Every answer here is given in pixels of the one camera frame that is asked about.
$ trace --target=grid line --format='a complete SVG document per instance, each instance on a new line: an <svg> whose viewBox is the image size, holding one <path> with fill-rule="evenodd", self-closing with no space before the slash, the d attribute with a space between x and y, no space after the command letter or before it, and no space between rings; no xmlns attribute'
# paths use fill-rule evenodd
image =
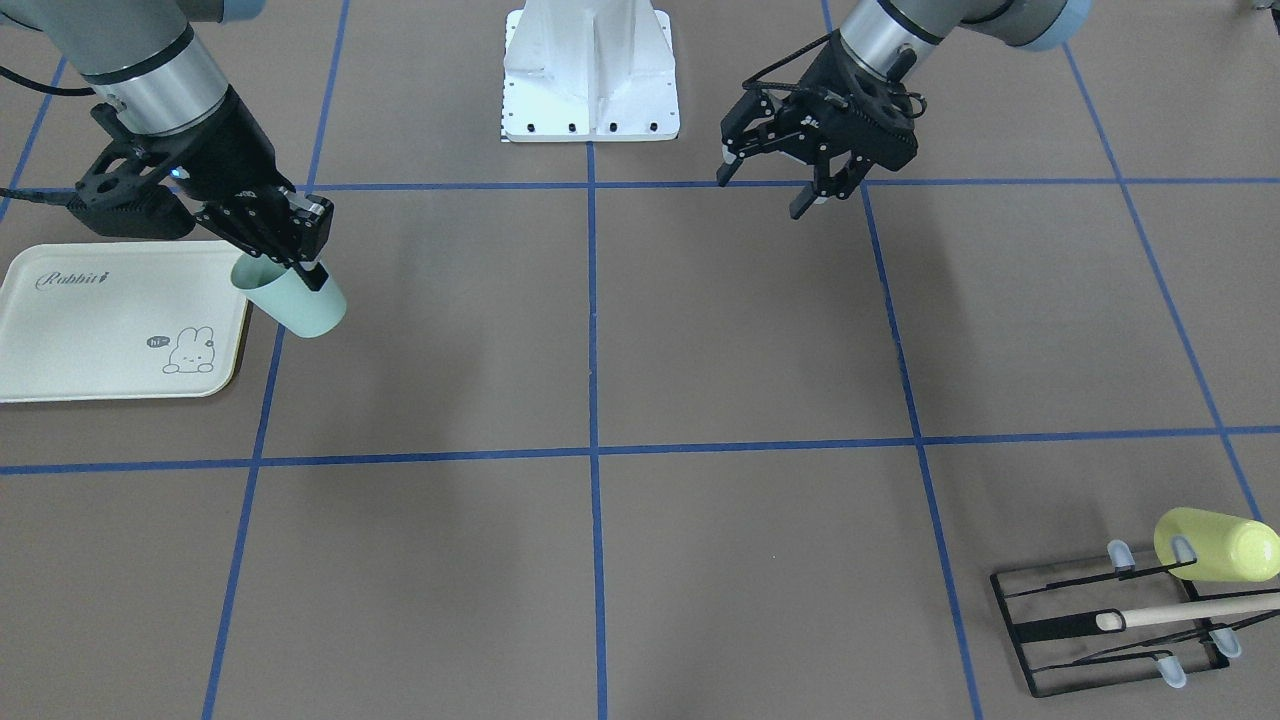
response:
<svg viewBox="0 0 1280 720"><path fill-rule="evenodd" d="M329 104L333 100L333 88L338 79L338 65L342 58L342 44L347 31L347 15L351 10L351 0L342 1L342 10L338 15L338 27L334 33L333 54L329 61L329 77L325 82L324 100L320 104L320 118L316 122L315 143L311 150L311 167L307 170L307 183L314 184L320 167L320 156L324 151L324 137L329 120ZM276 324L275 343L271 348L271 365L266 375L266 387L262 389L262 409L259 415L257 434L253 438L253 457L250 462L248 479L244 482L244 500L241 505L239 523L236 528L236 544L232 551L230 570L227 577L227 592L223 596L223 611L218 623L218 635L214 642L214 657L209 667L209 685L205 689L205 703L201 720L212 720L214 707L218 702L218 685L221 680L223 659L227 652L227 641L230 635L232 612L236 609L236 591L239 585L241 565L244 559L244 543L248 538L250 519L253 512L253 497L257 489L257 475L262 468L262 451L266 446L266 432L271 420L271 402L275 397L275 382L279 377L280 359L284 352L284 325Z"/></svg>
<svg viewBox="0 0 1280 720"><path fill-rule="evenodd" d="M1257 498L1253 496L1253 488L1249 487L1249 479L1245 477L1244 468L1240 465L1240 459L1236 456L1235 447L1231 445L1231 437L1226 432L1222 415L1217 409L1217 402L1213 400L1213 392L1208 387L1208 379L1204 377L1204 370L1201 368L1199 360L1196 356L1196 348L1192 346L1190 336L1187 332L1187 325L1183 323L1181 314L1178 311L1178 305L1174 302L1174 295L1169 290L1169 283L1165 281L1165 273L1160 269L1156 250L1151 245L1151 238L1147 236L1147 228L1142 222L1142 215L1138 213L1137 204L1134 204L1133 193L1129 191L1129 184L1125 182L1124 173L1120 170L1120 163L1116 160L1115 151L1111 147L1111 140L1107 137L1107 132L1102 127L1102 118L1098 115L1098 110L1093 104L1093 97L1089 96L1089 88L1084 83L1084 74L1080 72L1080 67L1075 61L1071 46L1064 42L1062 51L1066 54L1066 61L1071 67L1071 74L1075 77L1075 82L1080 88L1080 95L1084 97L1084 105L1088 108L1089 117L1093 119L1093 126L1098 132L1098 140L1102 141L1102 150L1106 152L1107 160L1111 163L1111 170L1115 173L1116 181L1120 186L1120 192L1124 195L1125 206L1129 209L1129 217L1133 220L1134 229L1138 232L1138 240L1142 242L1142 249L1147 255L1147 263L1151 265L1151 272L1156 277L1156 284L1160 287L1160 295L1165 300L1169 316L1174 322L1174 328L1178 331L1179 340L1181 340L1183 350L1187 352L1187 360L1190 363L1192 372L1196 374L1196 382L1199 384L1201 395L1204 398L1204 406L1208 407L1210 416L1213 419L1213 427L1219 430L1222 448L1226 451L1226 457L1231 464L1231 470L1235 473L1235 480L1240 486L1240 492L1244 495L1244 501L1248 503L1249 512L1253 515L1253 519L1261 521L1262 511L1258 509Z"/></svg>
<svg viewBox="0 0 1280 720"><path fill-rule="evenodd" d="M1280 434L1280 425L1226 427L1231 437ZM925 446L1019 445L1044 442L1103 442L1120 439L1161 439L1217 437L1219 428L1146 428L1129 430L1068 430L1046 433L1004 433L973 436L922 436ZM787 439L756 442L699 442L666 445L602 445L600 457L634 455L687 455L733 452L803 452L813 450L865 450L877 447L911 447L914 437ZM435 452L385 452L364 455L293 455L261 457L223 457L209 460L138 460L120 462L67 462L0 465L0 477L65 475L77 473L154 473L209 469L247 469L253 462L262 468L306 468L316 465L379 465L415 462L467 462L484 460L536 460L545 457L590 457L590 447L530 447L517 450L454 450Z"/></svg>
<svg viewBox="0 0 1280 720"><path fill-rule="evenodd" d="M929 506L929 521L933 525L933 542L938 551L938 566L942 570L942 582L947 592L947 605L951 609L951 625L956 634L956 646L960 652L960 664L964 669L965 688L969 691L969 706L974 720L982 720L982 698L978 693L978 680L974 676L973 659L969 653L969 641L964 626L964 615L960 612L960 597L956 592L955 574L951 570L951 552L947 550L946 532L942 528L942 514L938 510L937 492L933 487L933 471L929 469L929 455L925 450L924 433L920 430L920 415L915 405L915 393L911 389L911 374L908 369L906 352L902 348L902 334L897 324L897 313L893 310L893 292L888 282L888 270L884 266L884 254L881 249L879 231L876 227L876 211L872 208L870 191L860 188L863 197L863 210L867 213L867 229L870 234L872 251L876 254L876 273L879 275L881 290L884 293L884 314L888 316L888 329L893 338L893 347L897 352L899 373L902 377L902 397L906 404L906 414L911 421L911 439L915 447L916 462L920 468L920 479L924 483L924 497Z"/></svg>
<svg viewBox="0 0 1280 720"><path fill-rule="evenodd" d="M728 187L803 187L806 179L741 179L731 181ZM1235 177L1235 178L868 178L861 182L868 187L950 187L950 186L1065 186L1065 184L1280 184L1280 178ZM515 190L586 190L586 181L575 182L351 182L351 183L305 183L298 190L305 192L431 192L431 191L515 191ZM671 181L596 181L596 190L671 190L671 188L714 188L716 181L671 179ZM67 192L70 187L17 187L29 192Z"/></svg>
<svg viewBox="0 0 1280 720"><path fill-rule="evenodd" d="M63 78L63 70L67 69L67 58L58 60L58 67L54 68L54 77L49 81L49 85L58 85L58 81ZM41 126L45 124L45 115L49 114L49 106L52 104L54 96L45 95L45 99L40 102L40 110L36 111L36 119L31 123L31 132L27 133L27 142L22 146L22 155L18 156L18 165L13 169L13 177L9 178L9 190L17 190L18 183L22 181L22 173L27 169L27 161L31 160L31 151L36 147L36 137L40 135ZM4 222L4 217L9 213L8 197L0 197L0 222Z"/></svg>
<svg viewBox="0 0 1280 720"><path fill-rule="evenodd" d="M609 673L604 607L604 507L600 497L599 297L596 295L595 143L586 143L588 424L591 464L591 561L595 584L595 703L609 717Z"/></svg>

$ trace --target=silver robot arm segment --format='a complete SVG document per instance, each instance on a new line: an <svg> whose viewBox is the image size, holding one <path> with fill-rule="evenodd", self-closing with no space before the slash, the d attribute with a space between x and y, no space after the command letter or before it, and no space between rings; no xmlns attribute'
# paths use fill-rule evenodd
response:
<svg viewBox="0 0 1280 720"><path fill-rule="evenodd" d="M73 215L109 237L173 240L198 223L319 290L333 204L280 174L270 141L189 24L251 17L261 4L0 0L0 13L44 31L104 100L91 114L111 142L76 183ZM165 178L204 202L195 215L160 186Z"/></svg>
<svg viewBox="0 0 1280 720"><path fill-rule="evenodd" d="M1092 0L860 0L837 31L742 83L746 94L721 122L724 164L717 182L727 184L748 158L780 151L814 167L814 179L791 204L792 218L815 202L847 199L874 165L899 170L915 158L914 120L927 105L902 82L952 29L1048 50L1079 29L1091 6ZM819 47L797 83L762 81ZM832 174L831 160L846 152Z"/></svg>

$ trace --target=white tray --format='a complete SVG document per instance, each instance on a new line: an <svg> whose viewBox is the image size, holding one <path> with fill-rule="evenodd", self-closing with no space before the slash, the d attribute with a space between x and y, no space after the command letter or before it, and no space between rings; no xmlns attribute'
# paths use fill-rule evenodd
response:
<svg viewBox="0 0 1280 720"><path fill-rule="evenodd" d="M37 245L0 286L0 402L206 397L247 300L221 241Z"/></svg>

